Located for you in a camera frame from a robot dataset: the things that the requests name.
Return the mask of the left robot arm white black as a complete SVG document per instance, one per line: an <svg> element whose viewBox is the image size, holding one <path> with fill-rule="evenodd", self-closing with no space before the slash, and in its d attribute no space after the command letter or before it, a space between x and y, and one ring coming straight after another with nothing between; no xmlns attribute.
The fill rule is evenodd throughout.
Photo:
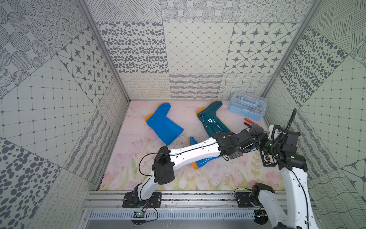
<svg viewBox="0 0 366 229"><path fill-rule="evenodd" d="M175 179L175 171L199 160L223 157L234 159L249 153L259 146L259 138L265 131L254 124L240 133L217 132L213 137L179 149L169 149L163 146L155 153L152 169L146 174L147 179L136 186L133 191L135 202L145 201L161 185L168 184Z"/></svg>

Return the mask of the blue rubber boot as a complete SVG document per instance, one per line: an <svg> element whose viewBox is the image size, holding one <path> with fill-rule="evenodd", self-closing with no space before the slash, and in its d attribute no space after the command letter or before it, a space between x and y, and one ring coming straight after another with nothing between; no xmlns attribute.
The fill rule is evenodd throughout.
<svg viewBox="0 0 366 229"><path fill-rule="evenodd" d="M188 143L190 146L192 145L196 145L198 142L194 139L194 137L189 137L189 140L188 140ZM218 159L218 157L210 157L210 158L204 158L204 159L201 159L201 160L198 160L196 162L193 162L192 163L192 166L194 169L199 169L199 168L202 168L204 165L206 165L209 161L212 161L212 160L215 160L215 159Z"/></svg>
<svg viewBox="0 0 366 229"><path fill-rule="evenodd" d="M145 118L147 125L167 146L173 143L184 131L183 128L167 117L170 109L171 105L169 103L162 103L154 113Z"/></svg>

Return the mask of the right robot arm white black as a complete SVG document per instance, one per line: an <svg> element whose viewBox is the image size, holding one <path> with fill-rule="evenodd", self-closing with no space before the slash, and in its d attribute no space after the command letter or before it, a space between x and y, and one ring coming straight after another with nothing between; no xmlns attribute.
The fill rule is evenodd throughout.
<svg viewBox="0 0 366 229"><path fill-rule="evenodd" d="M283 210L271 186L255 183L252 187L252 203L264 208L274 229L318 228L308 191L307 162L303 155L296 153L301 134L290 130L296 113L294 109L285 128L274 125L256 143L259 152L271 156L278 165L285 184L287 210Z"/></svg>

